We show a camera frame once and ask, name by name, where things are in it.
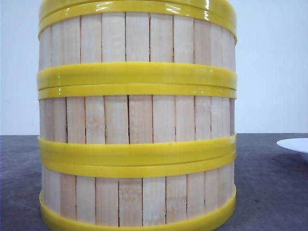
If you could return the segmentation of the bamboo steamer basket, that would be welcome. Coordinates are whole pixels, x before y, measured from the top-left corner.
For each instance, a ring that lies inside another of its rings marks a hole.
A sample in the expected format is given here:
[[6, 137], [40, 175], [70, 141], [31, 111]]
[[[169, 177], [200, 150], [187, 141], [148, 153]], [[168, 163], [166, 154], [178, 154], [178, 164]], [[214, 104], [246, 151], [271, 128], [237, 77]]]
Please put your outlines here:
[[41, 136], [122, 144], [232, 135], [236, 74], [175, 63], [62, 65], [38, 73]]
[[110, 12], [39, 26], [39, 68], [165, 62], [235, 70], [236, 29], [173, 14]]
[[38, 139], [52, 231], [212, 231], [234, 213], [236, 136], [149, 144]]

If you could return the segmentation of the woven bamboo steamer lid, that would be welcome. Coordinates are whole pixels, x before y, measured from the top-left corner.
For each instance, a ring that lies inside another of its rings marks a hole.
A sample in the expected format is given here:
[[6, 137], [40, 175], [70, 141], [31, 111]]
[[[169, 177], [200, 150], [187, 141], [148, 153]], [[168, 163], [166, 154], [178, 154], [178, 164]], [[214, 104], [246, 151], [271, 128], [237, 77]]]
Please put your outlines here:
[[39, 8], [39, 26], [95, 13], [165, 13], [197, 18], [236, 28], [236, 13], [226, 0], [44, 0]]

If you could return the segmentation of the white plate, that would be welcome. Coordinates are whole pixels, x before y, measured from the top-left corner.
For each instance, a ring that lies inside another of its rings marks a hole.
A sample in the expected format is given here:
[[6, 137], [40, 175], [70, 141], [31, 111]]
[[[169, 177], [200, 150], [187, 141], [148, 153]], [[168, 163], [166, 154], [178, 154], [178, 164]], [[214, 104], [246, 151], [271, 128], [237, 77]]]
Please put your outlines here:
[[299, 152], [306, 161], [308, 160], [308, 138], [284, 139], [276, 143], [284, 149]]

